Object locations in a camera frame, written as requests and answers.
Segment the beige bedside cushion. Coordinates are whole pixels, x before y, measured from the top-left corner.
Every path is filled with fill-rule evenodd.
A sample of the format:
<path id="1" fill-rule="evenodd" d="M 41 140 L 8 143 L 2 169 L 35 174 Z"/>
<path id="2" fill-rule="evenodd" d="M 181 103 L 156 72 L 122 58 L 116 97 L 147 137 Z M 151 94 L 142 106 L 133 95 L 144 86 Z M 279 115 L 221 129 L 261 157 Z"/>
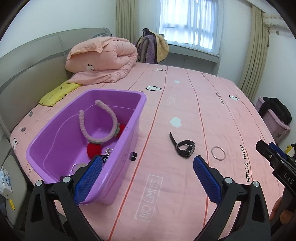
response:
<path id="1" fill-rule="evenodd" d="M 25 218 L 23 205 L 27 196 L 27 182 L 13 151 L 9 152 L 2 165 L 8 171 L 12 193 L 4 197 L 5 207 L 1 211 L 12 227 L 21 229 Z"/>

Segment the pearl hair claw clip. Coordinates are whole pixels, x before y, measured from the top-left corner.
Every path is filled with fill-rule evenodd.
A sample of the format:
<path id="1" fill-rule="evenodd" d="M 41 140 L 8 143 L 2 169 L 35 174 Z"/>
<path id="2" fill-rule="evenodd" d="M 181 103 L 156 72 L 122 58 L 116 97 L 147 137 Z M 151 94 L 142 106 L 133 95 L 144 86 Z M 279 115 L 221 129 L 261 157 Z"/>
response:
<path id="1" fill-rule="evenodd" d="M 106 149 L 105 149 L 105 154 L 106 154 L 106 156 L 109 157 L 109 156 L 111 155 L 112 151 L 113 151 L 112 148 L 106 148 Z"/>

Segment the yellow pillow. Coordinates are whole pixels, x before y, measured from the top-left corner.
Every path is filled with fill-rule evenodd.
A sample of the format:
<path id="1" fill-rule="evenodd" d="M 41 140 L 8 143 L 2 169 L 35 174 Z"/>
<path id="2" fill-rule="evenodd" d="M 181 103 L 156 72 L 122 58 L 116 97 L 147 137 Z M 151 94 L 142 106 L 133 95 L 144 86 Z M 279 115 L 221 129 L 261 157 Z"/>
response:
<path id="1" fill-rule="evenodd" d="M 55 89 L 44 95 L 40 99 L 39 104 L 43 106 L 53 107 L 57 102 L 62 100 L 65 96 L 67 96 L 80 86 L 81 84 L 68 83 L 67 81 L 65 81 L 64 83 L 60 84 Z"/>

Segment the white air conditioner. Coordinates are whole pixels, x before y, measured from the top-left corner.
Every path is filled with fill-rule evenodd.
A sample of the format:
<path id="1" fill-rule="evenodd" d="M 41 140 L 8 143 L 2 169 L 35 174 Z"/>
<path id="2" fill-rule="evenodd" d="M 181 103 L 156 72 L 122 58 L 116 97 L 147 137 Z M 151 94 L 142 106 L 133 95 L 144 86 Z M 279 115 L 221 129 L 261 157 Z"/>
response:
<path id="1" fill-rule="evenodd" d="M 280 15 L 263 13 L 263 24 L 269 28 L 272 33 L 277 35 L 291 35 L 288 25 Z"/>

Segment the grey fuzzy round puff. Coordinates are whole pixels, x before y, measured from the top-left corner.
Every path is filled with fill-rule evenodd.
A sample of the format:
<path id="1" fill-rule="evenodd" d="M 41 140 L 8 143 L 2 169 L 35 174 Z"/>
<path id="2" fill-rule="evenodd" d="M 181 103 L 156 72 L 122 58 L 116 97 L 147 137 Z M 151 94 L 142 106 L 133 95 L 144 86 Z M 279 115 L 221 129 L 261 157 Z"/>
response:
<path id="1" fill-rule="evenodd" d="M 74 164 L 70 170 L 70 174 L 69 175 L 74 175 L 79 168 L 83 168 L 86 167 L 87 164 L 86 163 L 79 163 L 79 164 Z"/>

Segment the window with white curtain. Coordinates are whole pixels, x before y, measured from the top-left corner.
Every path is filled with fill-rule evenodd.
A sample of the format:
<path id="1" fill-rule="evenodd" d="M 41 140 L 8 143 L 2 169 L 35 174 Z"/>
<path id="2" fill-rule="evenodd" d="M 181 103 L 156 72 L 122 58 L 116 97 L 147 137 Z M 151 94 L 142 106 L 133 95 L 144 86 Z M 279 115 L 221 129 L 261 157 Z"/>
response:
<path id="1" fill-rule="evenodd" d="M 159 33 L 171 45 L 219 56 L 223 1 L 160 1 Z"/>

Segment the pink storage box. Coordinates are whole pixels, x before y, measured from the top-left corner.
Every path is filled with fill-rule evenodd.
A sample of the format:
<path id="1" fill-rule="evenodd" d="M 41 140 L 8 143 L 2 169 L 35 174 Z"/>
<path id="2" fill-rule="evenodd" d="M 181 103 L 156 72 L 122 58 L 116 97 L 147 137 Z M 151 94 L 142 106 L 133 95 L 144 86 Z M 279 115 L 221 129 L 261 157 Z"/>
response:
<path id="1" fill-rule="evenodd" d="M 255 105 L 257 111 L 259 111 L 263 103 L 262 98 L 263 97 L 259 97 Z M 272 137 L 274 138 L 277 144 L 291 130 L 290 124 L 285 125 L 282 121 L 280 121 L 280 119 L 274 114 L 274 112 L 271 109 L 269 109 L 268 112 L 266 112 L 266 114 L 261 118 L 265 122 L 268 130 L 270 131 Z"/>

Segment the folded pink quilt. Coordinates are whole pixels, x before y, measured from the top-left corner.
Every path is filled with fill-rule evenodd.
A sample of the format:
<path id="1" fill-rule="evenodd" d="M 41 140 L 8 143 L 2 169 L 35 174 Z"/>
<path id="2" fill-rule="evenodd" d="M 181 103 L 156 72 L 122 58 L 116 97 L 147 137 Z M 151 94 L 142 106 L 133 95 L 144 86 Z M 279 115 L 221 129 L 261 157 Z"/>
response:
<path id="1" fill-rule="evenodd" d="M 129 40 L 96 37 L 75 45 L 65 69 L 73 73 L 68 83 L 93 85 L 116 83 L 125 78 L 137 61 L 137 49 Z"/>

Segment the right beige curtain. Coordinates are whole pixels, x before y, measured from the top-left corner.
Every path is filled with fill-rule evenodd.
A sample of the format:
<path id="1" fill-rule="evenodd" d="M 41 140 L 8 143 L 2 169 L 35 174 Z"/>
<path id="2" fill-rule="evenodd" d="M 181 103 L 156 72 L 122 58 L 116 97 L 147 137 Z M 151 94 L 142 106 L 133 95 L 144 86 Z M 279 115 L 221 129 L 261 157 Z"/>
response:
<path id="1" fill-rule="evenodd" d="M 269 44 L 269 28 L 263 23 L 263 12 L 254 5 L 251 9 L 250 41 L 238 85 L 249 100 L 253 100 L 261 82 Z"/>

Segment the pink fuzzy flower headband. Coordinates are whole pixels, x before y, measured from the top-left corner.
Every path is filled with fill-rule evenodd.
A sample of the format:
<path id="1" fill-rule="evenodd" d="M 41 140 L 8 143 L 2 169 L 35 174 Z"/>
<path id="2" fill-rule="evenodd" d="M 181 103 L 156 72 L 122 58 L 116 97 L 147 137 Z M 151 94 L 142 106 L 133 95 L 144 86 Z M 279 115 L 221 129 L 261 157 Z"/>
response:
<path id="1" fill-rule="evenodd" d="M 79 111 L 79 128 L 88 141 L 86 152 L 92 159 L 102 155 L 106 160 L 105 149 L 111 141 L 118 140 L 125 124 L 121 124 L 115 112 L 104 102 L 96 100 L 87 110 Z"/>

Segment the grey bed headboard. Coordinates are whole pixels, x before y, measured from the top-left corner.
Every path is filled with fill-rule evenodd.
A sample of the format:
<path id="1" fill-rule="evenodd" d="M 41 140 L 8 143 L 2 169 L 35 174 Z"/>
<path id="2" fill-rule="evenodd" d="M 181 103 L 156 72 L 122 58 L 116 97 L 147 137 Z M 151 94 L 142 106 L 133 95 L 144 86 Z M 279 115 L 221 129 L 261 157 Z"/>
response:
<path id="1" fill-rule="evenodd" d="M 1 127 L 10 138 L 17 124 L 40 99 L 68 80 L 70 50 L 86 40 L 111 36 L 108 28 L 57 32 L 29 41 L 1 57 Z"/>

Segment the beige curtain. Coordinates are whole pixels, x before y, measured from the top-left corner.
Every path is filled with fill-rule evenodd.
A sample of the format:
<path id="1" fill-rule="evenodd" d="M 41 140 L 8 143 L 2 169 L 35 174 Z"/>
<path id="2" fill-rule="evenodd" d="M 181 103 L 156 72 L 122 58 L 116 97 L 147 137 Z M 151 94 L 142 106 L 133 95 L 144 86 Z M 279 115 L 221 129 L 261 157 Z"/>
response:
<path id="1" fill-rule="evenodd" d="M 131 43 L 137 40 L 138 1 L 116 1 L 116 37 L 125 38 Z"/>
<path id="2" fill-rule="evenodd" d="M 253 100 L 261 82 L 269 44 L 269 28 L 263 23 L 263 12 L 254 5 L 251 9 L 250 41 L 238 85 L 249 100 Z"/>

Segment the tissue pack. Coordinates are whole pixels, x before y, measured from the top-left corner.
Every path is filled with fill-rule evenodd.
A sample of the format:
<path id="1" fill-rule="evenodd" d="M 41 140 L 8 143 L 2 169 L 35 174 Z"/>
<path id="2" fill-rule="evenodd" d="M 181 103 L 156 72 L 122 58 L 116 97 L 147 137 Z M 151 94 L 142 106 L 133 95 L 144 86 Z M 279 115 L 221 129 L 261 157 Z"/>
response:
<path id="1" fill-rule="evenodd" d="M 0 167 L 0 192 L 5 199 L 13 193 L 9 173 L 3 166 Z"/>

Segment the black wrist watch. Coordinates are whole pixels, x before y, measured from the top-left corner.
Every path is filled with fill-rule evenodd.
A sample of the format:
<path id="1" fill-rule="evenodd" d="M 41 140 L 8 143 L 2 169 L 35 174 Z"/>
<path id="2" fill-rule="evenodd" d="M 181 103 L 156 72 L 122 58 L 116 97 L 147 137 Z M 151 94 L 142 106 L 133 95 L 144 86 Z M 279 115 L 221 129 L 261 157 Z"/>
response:
<path id="1" fill-rule="evenodd" d="M 191 157 L 195 151 L 196 145 L 192 140 L 184 140 L 177 143 L 171 132 L 170 132 L 170 140 L 176 152 L 178 153 L 178 155 L 183 158 L 187 159 Z"/>

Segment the chair with draped clothes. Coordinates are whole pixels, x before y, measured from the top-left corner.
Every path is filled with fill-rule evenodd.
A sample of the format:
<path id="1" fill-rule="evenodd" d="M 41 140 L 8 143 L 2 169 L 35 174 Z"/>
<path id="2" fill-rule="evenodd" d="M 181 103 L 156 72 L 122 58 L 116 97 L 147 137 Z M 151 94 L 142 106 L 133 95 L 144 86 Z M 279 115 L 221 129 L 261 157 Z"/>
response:
<path id="1" fill-rule="evenodd" d="M 165 35 L 157 34 L 148 28 L 142 30 L 142 36 L 135 44 L 137 48 L 137 62 L 159 64 L 169 53 L 169 45 Z"/>

